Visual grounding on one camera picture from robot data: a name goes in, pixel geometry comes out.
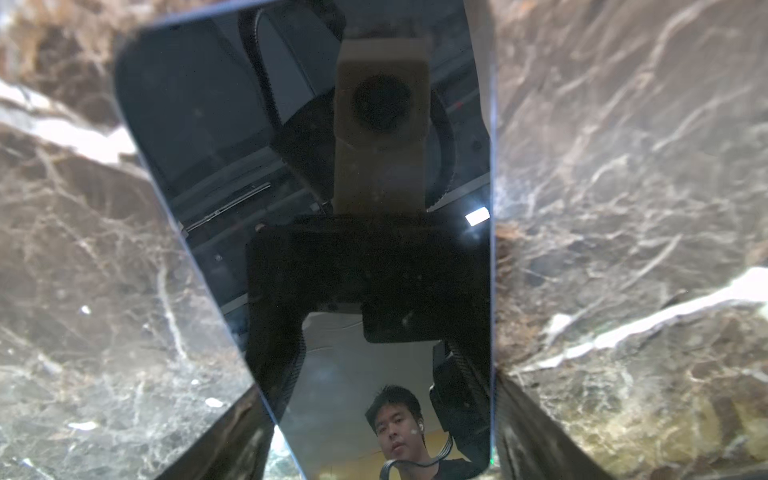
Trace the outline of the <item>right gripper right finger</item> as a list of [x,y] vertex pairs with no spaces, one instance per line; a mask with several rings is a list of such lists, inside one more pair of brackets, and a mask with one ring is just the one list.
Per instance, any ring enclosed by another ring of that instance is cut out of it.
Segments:
[[497,372],[494,390],[494,441],[505,479],[613,479],[511,379]]

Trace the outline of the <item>black phone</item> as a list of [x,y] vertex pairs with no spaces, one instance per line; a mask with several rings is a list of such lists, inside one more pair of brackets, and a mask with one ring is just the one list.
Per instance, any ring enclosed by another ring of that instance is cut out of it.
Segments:
[[460,1],[227,1],[119,53],[122,116],[302,479],[490,466],[478,86]]

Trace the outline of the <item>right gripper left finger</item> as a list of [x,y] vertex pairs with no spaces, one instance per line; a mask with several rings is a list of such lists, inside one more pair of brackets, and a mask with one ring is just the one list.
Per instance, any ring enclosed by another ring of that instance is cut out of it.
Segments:
[[251,386],[158,480],[261,479],[274,422]]

